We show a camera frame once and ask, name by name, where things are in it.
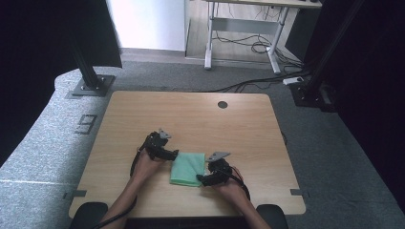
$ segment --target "green cloth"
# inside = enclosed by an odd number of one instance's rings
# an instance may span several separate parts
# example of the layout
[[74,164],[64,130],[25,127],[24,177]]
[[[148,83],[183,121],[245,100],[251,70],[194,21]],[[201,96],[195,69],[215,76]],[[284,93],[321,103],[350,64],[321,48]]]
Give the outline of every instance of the green cloth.
[[172,164],[171,184],[199,187],[196,175],[204,174],[204,153],[179,153]]

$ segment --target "white wall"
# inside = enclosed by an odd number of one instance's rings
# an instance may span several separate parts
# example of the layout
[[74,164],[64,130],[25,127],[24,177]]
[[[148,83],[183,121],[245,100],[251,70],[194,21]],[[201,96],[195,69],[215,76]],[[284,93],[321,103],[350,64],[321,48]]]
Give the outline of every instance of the white wall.
[[121,48],[185,51],[188,0],[107,0],[107,4]]

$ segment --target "forearm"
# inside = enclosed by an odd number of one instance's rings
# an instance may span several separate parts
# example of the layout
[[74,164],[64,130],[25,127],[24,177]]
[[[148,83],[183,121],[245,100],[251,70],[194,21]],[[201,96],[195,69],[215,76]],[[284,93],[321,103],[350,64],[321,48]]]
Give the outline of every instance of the forearm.
[[236,204],[236,208],[244,215],[250,229],[271,229],[248,199]]
[[[134,202],[142,183],[143,183],[143,181],[140,179],[130,178],[130,180],[128,181],[124,190],[122,191],[121,195],[119,195],[117,200],[110,207],[110,209],[108,210],[108,212],[105,214],[105,216],[103,217],[103,219],[101,221],[110,219],[110,218],[124,212],[125,210],[127,210],[131,206],[131,204]],[[124,216],[124,217],[106,225],[103,228],[106,228],[106,229],[123,228],[125,226],[125,222],[126,222],[127,218],[128,218],[128,216]]]

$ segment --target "desk leg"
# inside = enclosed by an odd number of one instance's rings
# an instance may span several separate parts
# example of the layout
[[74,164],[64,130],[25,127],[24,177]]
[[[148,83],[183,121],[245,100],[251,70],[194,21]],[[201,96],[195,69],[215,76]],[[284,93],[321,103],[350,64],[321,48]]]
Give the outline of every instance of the desk leg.
[[281,73],[280,68],[277,63],[276,56],[274,55],[275,50],[277,49],[277,43],[280,39],[281,31],[283,30],[284,23],[286,22],[286,17],[288,14],[288,7],[283,7],[281,12],[281,17],[278,21],[279,25],[277,27],[277,31],[274,34],[273,42],[271,43],[271,47],[267,48],[267,55],[270,59],[271,66],[273,67],[274,73],[279,74]]
[[204,68],[206,70],[211,70],[211,60],[212,60],[212,23],[214,21],[214,9],[215,3],[209,2],[208,3],[208,43],[205,47],[205,64]]

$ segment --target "table hole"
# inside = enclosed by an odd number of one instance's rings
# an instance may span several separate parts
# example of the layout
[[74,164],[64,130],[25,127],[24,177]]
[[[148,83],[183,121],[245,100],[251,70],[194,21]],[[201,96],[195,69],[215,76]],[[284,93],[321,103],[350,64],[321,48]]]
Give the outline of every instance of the table hole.
[[227,108],[227,103],[225,101],[220,101],[218,103],[218,107],[225,109],[225,108]]

